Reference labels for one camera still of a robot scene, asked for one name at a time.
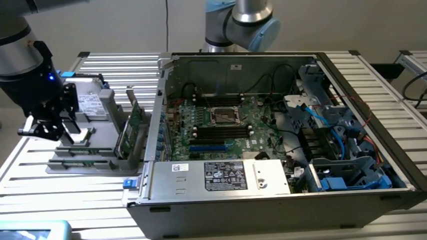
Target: open computer chassis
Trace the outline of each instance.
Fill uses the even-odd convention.
[[[321,52],[164,53],[127,209],[148,238],[360,228],[427,180]]]

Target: blue cable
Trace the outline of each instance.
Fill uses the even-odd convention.
[[[323,121],[324,124],[325,124],[325,126],[327,126],[328,128],[331,128],[331,125],[329,125],[329,123],[328,123],[328,120],[327,120],[324,117],[319,116],[308,107],[305,107],[305,111],[307,111],[316,119],[319,119],[320,121]],[[342,138],[340,138],[339,134],[336,133],[336,131],[335,131],[332,128],[331,128],[331,133],[332,133],[334,137],[336,138],[336,140],[338,140],[338,142],[339,142],[339,147],[340,147],[340,160],[344,160],[344,154],[346,154],[344,150],[346,150],[346,147],[344,147]]]

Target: sheet metal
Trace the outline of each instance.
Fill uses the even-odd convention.
[[[332,62],[342,69],[358,70],[346,72],[350,81],[366,79],[379,81],[370,72],[360,59],[347,52],[327,52]],[[147,101],[145,109],[152,107],[149,94],[155,93],[157,83],[156,64],[157,54],[91,54],[88,58],[80,59],[76,63],[77,69],[85,73],[107,73],[105,78],[112,87],[123,89],[128,84],[140,86],[136,88],[139,101]],[[392,103],[394,97],[387,90],[380,93],[364,94],[363,100],[378,108],[382,99],[387,104]],[[128,100],[116,95],[116,101]],[[424,129],[419,122],[408,114],[407,118],[380,119],[395,136],[410,137],[418,141],[426,136]],[[144,234],[136,227],[136,223],[121,207],[121,184],[123,176],[84,176],[79,174],[47,174],[45,163],[53,155],[52,150],[56,142],[23,138],[0,168],[0,220],[57,220],[69,221],[73,228],[72,237],[75,240],[141,240]],[[414,162],[427,175],[427,149],[423,151],[408,151]],[[204,239],[229,239],[231,237],[216,237]],[[410,210],[398,210],[382,216],[362,229],[342,229],[325,231],[307,231],[292,233],[275,233],[249,236],[235,236],[233,239],[354,239],[354,240],[422,240],[427,238],[427,202],[420,203]]]

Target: white wall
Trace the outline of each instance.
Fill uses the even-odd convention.
[[[197,51],[204,42],[205,0],[168,2],[169,50]],[[380,62],[392,61],[398,50],[427,50],[427,0],[271,2],[281,21],[272,51],[355,49],[368,61]],[[165,51],[164,0],[92,0],[27,20],[61,70],[68,70],[81,51]]]

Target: blue pcie slot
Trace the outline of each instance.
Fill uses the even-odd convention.
[[[200,152],[227,152],[227,146],[224,145],[215,145],[215,146],[191,146],[188,151],[191,153],[200,153]]]

